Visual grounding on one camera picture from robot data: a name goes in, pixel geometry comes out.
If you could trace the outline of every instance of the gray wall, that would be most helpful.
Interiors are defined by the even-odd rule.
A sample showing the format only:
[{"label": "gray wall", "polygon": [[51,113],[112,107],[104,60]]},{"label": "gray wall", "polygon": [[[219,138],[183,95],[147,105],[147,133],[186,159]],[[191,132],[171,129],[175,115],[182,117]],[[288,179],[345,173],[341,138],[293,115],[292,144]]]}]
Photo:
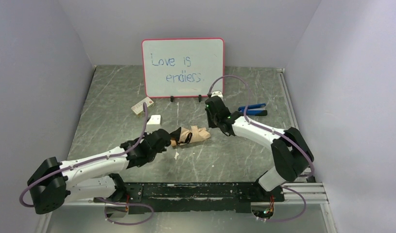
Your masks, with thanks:
[{"label": "gray wall", "polygon": [[322,0],[286,66],[340,233],[396,233],[396,0]]},{"label": "gray wall", "polygon": [[44,159],[66,159],[92,71],[57,0],[0,0],[0,232],[34,231],[19,194]]},{"label": "gray wall", "polygon": [[59,0],[97,65],[141,65],[146,38],[222,37],[228,66],[288,63],[320,0]]}]

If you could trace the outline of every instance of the whiteboard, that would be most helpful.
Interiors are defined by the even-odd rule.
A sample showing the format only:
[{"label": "whiteboard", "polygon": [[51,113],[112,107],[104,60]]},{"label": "whiteboard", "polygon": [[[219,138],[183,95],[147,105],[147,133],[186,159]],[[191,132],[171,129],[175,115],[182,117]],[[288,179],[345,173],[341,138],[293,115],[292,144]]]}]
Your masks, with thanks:
[{"label": "whiteboard", "polygon": [[[221,38],[147,39],[142,42],[145,92],[150,98],[206,97],[224,75]],[[219,80],[213,90],[224,91]]]}]

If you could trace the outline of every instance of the red whiteboard frame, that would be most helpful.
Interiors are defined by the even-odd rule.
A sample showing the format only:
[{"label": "red whiteboard frame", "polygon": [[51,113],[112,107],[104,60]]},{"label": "red whiteboard frame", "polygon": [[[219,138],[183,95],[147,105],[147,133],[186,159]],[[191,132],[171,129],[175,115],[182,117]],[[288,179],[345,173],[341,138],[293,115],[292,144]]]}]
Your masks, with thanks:
[{"label": "red whiteboard frame", "polygon": [[[203,37],[203,38],[162,38],[162,39],[144,39],[142,40],[141,45],[143,44],[144,41],[147,40],[208,40],[208,39],[220,39],[223,43],[223,50],[224,53],[222,54],[223,59],[222,59],[222,75],[225,75],[225,41],[224,39],[220,37]],[[143,65],[143,81],[145,83],[145,94],[149,98],[170,98],[170,96],[148,96],[148,93],[146,92],[146,76],[145,76],[145,58],[143,56],[143,47],[142,48],[142,65]],[[222,93],[225,91],[225,79],[222,79]],[[174,98],[196,98],[199,96],[174,96]]]}]

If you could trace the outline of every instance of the marble surface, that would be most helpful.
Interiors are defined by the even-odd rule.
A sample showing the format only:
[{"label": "marble surface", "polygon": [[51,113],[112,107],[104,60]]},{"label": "marble surface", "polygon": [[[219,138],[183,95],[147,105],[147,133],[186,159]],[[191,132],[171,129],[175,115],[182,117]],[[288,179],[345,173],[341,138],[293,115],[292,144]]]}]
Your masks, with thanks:
[{"label": "marble surface", "polygon": [[[243,77],[252,89],[251,104],[267,103],[267,116],[251,117],[263,124],[291,126],[276,69],[226,67],[225,74]],[[98,66],[85,101],[68,160],[92,156],[139,137],[143,122],[131,107],[145,98],[142,66]],[[153,99],[151,115],[162,115],[162,128],[207,127],[205,103],[197,98]],[[224,102],[235,111],[245,105],[247,89],[239,80],[225,80]],[[227,137],[208,129],[205,142],[171,147],[152,163],[120,174],[126,182],[229,182],[254,181],[273,166],[272,152],[242,137]]]}]

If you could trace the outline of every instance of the wiring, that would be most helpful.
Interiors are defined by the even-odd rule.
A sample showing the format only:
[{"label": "wiring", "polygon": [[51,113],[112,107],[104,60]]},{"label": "wiring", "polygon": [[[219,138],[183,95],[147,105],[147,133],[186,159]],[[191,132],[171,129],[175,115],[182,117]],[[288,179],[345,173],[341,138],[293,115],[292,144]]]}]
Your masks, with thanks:
[{"label": "wiring", "polygon": [[[246,103],[246,105],[245,105],[245,109],[244,109],[244,111],[243,111],[243,117],[245,118],[245,120],[246,120],[249,124],[251,124],[251,125],[253,125],[253,126],[256,126],[256,127],[261,128],[261,129],[263,129],[263,130],[266,130],[266,131],[268,131],[268,132],[270,132],[270,133],[272,133],[272,134],[276,134],[276,135],[282,137],[283,139],[285,139],[286,141],[288,141],[293,147],[297,148],[297,149],[301,152],[301,154],[305,157],[305,159],[308,161],[308,164],[309,164],[309,166],[310,166],[310,168],[311,168],[311,173],[310,173],[310,174],[300,175],[299,177],[310,177],[310,176],[313,176],[314,173],[315,173],[315,167],[314,167],[314,165],[312,164],[312,161],[311,161],[310,157],[307,155],[307,153],[306,153],[303,149],[300,148],[299,145],[297,145],[294,141],[292,141],[290,138],[288,138],[287,136],[283,135],[282,133],[276,132],[276,131],[274,131],[274,130],[268,128],[268,127],[265,127],[265,126],[259,125],[259,124],[257,124],[257,123],[254,123],[254,122],[252,122],[252,121],[250,120],[250,118],[248,118],[248,116],[246,115],[246,111],[248,110],[248,106],[249,106],[249,103],[250,103],[250,100],[251,100],[252,90],[249,88],[249,85],[248,85],[247,82],[245,82],[245,80],[243,80],[241,77],[235,76],[235,75],[223,75],[223,76],[217,78],[217,79],[212,83],[211,87],[209,88],[208,95],[211,95],[212,89],[213,89],[214,85],[216,84],[216,82],[218,82],[219,80],[224,79],[224,78],[235,78],[235,79],[239,79],[241,82],[243,82],[243,84],[244,84],[244,85],[246,86],[246,88],[248,89],[248,101],[247,101],[247,103]],[[294,192],[294,193],[296,193],[297,195],[300,196],[300,198],[301,198],[302,201],[304,202],[304,208],[303,208],[303,210],[302,210],[299,214],[297,214],[297,215],[295,215],[295,216],[293,216],[293,217],[285,218],[285,219],[264,219],[265,221],[269,221],[269,222],[286,222],[286,221],[290,221],[290,220],[296,219],[296,218],[300,217],[301,215],[303,215],[303,214],[305,213],[305,210],[307,209],[307,202],[305,201],[305,198],[304,198],[300,193],[298,193],[297,191],[295,191],[295,190],[293,190],[293,189],[291,189],[291,188],[284,187],[284,186],[282,186],[282,185],[283,185],[283,184],[281,184],[281,187],[282,187],[282,188],[287,189],[287,190],[290,190],[290,191],[292,191],[292,192]]]},{"label": "wiring", "polygon": [[[76,168],[76,167],[79,167],[79,166],[82,166],[82,165],[85,165],[85,164],[88,164],[88,163],[92,163],[92,162],[94,162],[94,161],[98,161],[98,160],[102,160],[102,159],[107,159],[107,158],[110,158],[110,157],[119,157],[119,156],[122,156],[122,155],[127,154],[128,152],[132,151],[135,147],[137,147],[137,146],[139,145],[140,141],[142,140],[142,138],[143,138],[143,136],[144,136],[144,134],[145,134],[146,123],[148,123],[148,107],[147,107],[146,103],[143,103],[143,111],[145,112],[145,119],[144,119],[144,122],[143,122],[142,132],[141,132],[141,134],[140,134],[138,140],[136,141],[136,143],[135,143],[133,146],[131,146],[129,149],[127,149],[127,150],[124,151],[124,152],[117,153],[117,154],[111,154],[111,155],[109,155],[109,156],[104,155],[104,156],[99,156],[99,157],[96,157],[96,158],[93,158],[93,159],[89,159],[89,160],[86,160],[86,161],[83,161],[83,162],[74,164],[74,165],[72,165],[72,166],[64,167],[64,168],[62,168],[62,169],[56,170],[56,171],[54,171],[54,172],[51,172],[51,173],[47,174],[46,176],[41,177],[40,179],[38,179],[38,180],[34,181],[33,183],[31,183],[29,186],[27,186],[27,187],[21,192],[21,194],[20,194],[20,196],[19,196],[19,202],[20,202],[20,204],[23,205],[23,206],[25,206],[25,207],[34,207],[34,205],[27,204],[27,203],[23,200],[25,194],[26,194],[29,190],[31,190],[33,187],[35,187],[36,185],[38,185],[39,183],[41,183],[42,181],[46,180],[47,178],[49,178],[49,177],[51,177],[51,176],[53,176],[53,175],[56,175],[56,174],[61,173],[61,172],[64,172],[64,171],[66,171],[66,170],[74,169],[74,168]],[[112,223],[115,223],[115,224],[119,224],[119,225],[129,225],[129,226],[130,226],[130,225],[138,225],[138,224],[144,223],[144,222],[148,221],[149,219],[151,219],[151,218],[152,218],[152,215],[153,215],[153,213],[154,213],[154,209],[153,209],[151,206],[147,205],[147,204],[140,204],[140,203],[126,203],[126,204],[122,204],[122,203],[117,203],[117,202],[109,202],[109,201],[107,201],[107,200],[105,200],[105,199],[103,199],[103,198],[98,198],[98,199],[101,200],[101,201],[103,201],[103,202],[106,202],[106,203],[110,203],[110,204],[114,204],[114,205],[120,205],[120,206],[126,206],[127,208],[128,208],[129,206],[143,206],[143,207],[149,208],[149,209],[152,211],[152,214],[151,214],[151,216],[150,216],[149,218],[147,218],[146,220],[140,221],[140,222],[136,222],[136,223],[118,223],[118,222],[114,222],[114,221],[112,221],[112,220],[108,220],[109,222],[112,222]]]}]

